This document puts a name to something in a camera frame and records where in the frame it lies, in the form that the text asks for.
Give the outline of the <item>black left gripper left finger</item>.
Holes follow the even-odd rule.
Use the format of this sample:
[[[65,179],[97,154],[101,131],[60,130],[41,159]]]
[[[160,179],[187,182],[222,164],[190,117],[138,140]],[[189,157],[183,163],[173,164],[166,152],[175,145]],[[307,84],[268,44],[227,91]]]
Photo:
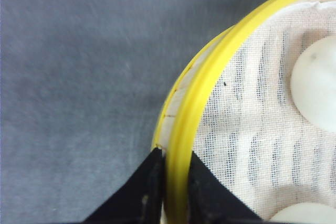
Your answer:
[[[154,148],[127,182],[84,223],[160,223],[164,164],[162,150]]]

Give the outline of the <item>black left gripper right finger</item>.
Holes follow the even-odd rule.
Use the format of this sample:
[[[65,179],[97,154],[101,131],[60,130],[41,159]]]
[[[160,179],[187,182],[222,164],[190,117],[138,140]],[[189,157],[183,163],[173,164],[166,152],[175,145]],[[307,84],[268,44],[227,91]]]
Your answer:
[[[188,175],[189,223],[262,223],[262,219],[232,194],[192,153]]]

